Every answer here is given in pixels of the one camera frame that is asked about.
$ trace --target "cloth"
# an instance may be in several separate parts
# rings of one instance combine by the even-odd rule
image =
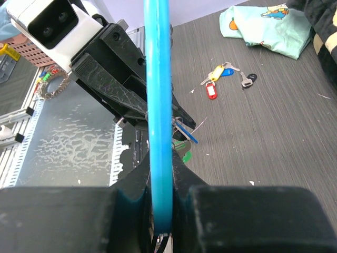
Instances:
[[[289,0],[287,5],[304,12],[323,71],[337,85],[337,0]]]
[[[309,42],[310,23],[285,4],[272,7],[232,6],[220,15],[224,37],[243,38],[297,60]]]
[[[20,31],[11,24],[11,18],[7,14],[6,7],[9,2],[10,0],[7,0],[0,7],[0,41],[7,40],[20,34]]]

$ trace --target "white debris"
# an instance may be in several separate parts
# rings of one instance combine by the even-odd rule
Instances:
[[[327,97],[327,96],[323,96],[323,95],[318,94],[318,93],[317,93],[317,95],[318,95],[318,96],[321,96],[321,97],[323,97],[323,98],[325,98],[325,99],[331,99],[331,98],[329,98],[329,97]]]
[[[8,220],[6,219],[6,217],[7,217],[7,214],[5,212],[0,214],[0,223],[1,224],[3,224],[3,225],[8,224]]]

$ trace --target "light green fabric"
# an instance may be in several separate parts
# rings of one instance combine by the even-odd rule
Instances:
[[[263,45],[297,60],[309,42],[311,25],[304,14],[285,4],[272,7],[232,6],[220,14],[224,37],[242,38],[247,46]]]

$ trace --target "wall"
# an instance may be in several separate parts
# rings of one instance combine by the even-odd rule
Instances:
[[[128,31],[144,26],[143,0],[91,1],[99,8],[106,6],[116,22],[123,18],[129,25]],[[242,2],[245,0],[170,0],[171,23],[184,24]]]
[[[111,12],[107,9],[103,0],[82,0],[83,4],[85,2],[92,3],[99,11],[100,14],[110,23],[115,23],[116,20],[111,16]]]

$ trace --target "gray table surface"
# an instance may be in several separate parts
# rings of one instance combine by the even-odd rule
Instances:
[[[313,46],[297,61],[260,46],[248,48],[221,35],[219,15],[173,31],[174,93],[197,123],[208,117],[195,133],[200,144],[192,146],[187,165],[213,185],[251,186],[253,181],[255,186],[308,188],[337,230],[337,93]],[[211,101],[200,82],[225,61],[258,79],[242,91],[238,73],[223,77],[216,83],[218,98]]]
[[[23,57],[18,60],[9,79],[0,84],[0,115],[21,108],[36,71],[37,67]]]

